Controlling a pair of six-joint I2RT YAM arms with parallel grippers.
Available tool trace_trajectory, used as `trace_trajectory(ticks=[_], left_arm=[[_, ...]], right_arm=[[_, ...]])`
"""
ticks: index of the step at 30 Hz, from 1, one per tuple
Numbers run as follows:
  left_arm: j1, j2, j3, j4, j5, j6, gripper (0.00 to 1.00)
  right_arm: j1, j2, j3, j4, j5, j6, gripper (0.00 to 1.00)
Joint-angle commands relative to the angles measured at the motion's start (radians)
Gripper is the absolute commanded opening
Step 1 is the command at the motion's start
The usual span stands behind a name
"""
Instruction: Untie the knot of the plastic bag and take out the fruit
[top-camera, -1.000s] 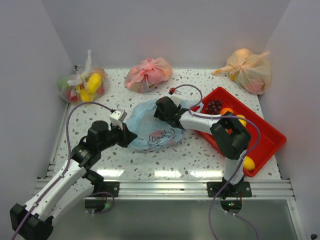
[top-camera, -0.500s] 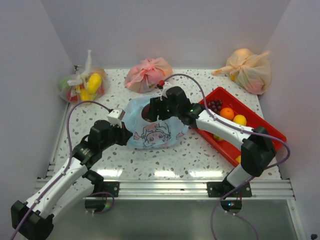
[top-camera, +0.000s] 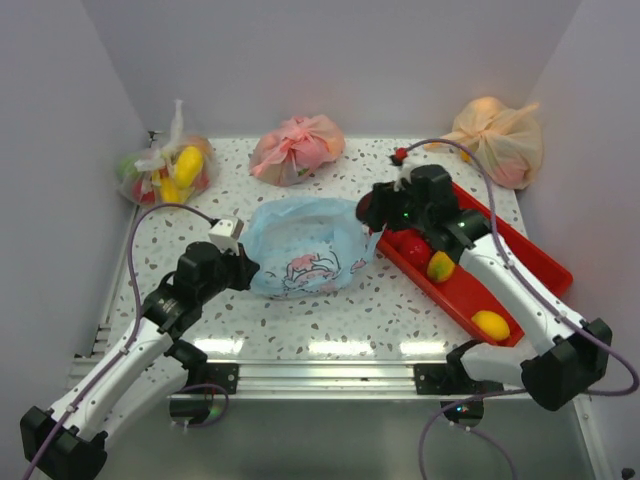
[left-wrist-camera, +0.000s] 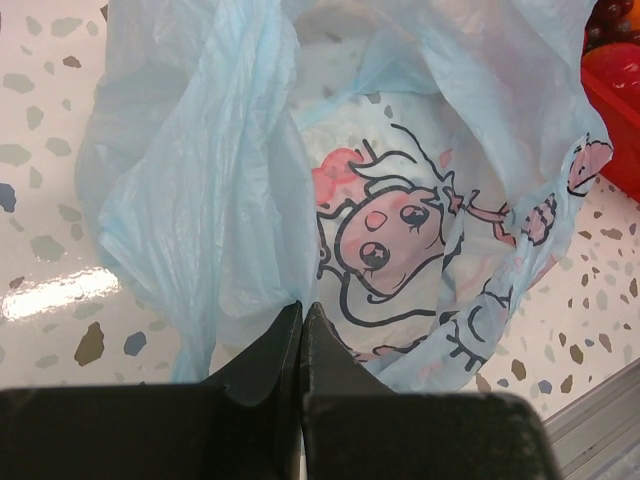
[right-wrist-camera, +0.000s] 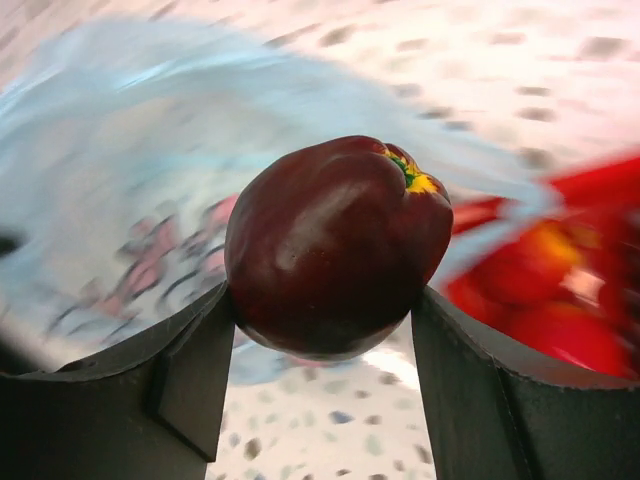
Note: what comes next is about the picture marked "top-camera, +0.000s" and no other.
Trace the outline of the dark brown fruit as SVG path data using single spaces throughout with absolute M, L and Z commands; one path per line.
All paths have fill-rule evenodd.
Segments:
M 361 223 L 365 223 L 367 221 L 370 204 L 371 204 L 371 195 L 367 194 L 359 200 L 356 206 L 356 218 Z

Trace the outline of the red round fruit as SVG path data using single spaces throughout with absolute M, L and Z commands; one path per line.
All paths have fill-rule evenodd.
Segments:
M 432 250 L 423 238 L 407 236 L 399 247 L 399 253 L 415 269 L 424 270 L 431 259 Z

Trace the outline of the green orange mango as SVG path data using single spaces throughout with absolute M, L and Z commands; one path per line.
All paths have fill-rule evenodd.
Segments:
M 429 260 L 426 268 L 427 278 L 435 284 L 448 281 L 454 274 L 456 263 L 443 251 L 437 251 Z

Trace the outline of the blue printed plastic bag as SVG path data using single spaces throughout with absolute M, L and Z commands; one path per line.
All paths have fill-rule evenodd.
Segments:
M 332 293 L 374 258 L 380 232 L 356 218 L 357 203 L 340 198 L 270 201 L 252 215 L 240 242 L 259 271 L 250 291 L 274 299 Z

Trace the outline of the yellow fruit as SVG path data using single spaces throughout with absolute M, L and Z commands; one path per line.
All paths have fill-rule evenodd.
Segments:
M 506 320 L 499 314 L 481 310 L 472 316 L 473 323 L 488 337 L 496 342 L 502 342 L 509 338 L 511 331 Z

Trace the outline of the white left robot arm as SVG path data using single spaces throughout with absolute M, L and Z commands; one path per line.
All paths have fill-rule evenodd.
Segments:
M 238 242 L 221 251 L 194 242 L 147 295 L 118 343 L 63 398 L 43 410 L 31 407 L 20 420 L 24 474 L 40 470 L 52 479 L 93 479 L 106 462 L 106 415 L 160 357 L 177 362 L 172 379 L 185 392 L 201 390 L 208 379 L 206 354 L 183 340 L 204 306 L 226 289 L 245 291 L 259 266 Z

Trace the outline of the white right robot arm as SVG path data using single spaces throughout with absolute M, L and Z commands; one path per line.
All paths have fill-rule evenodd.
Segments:
M 356 217 L 376 233 L 418 231 L 506 309 L 536 353 L 529 358 L 514 347 L 470 340 L 446 357 L 451 389 L 464 393 L 479 382 L 519 386 L 556 411 L 602 379 L 612 331 L 561 302 L 509 249 L 495 216 L 467 207 L 467 198 L 442 166 L 420 166 L 400 190 L 375 184 L 358 202 Z

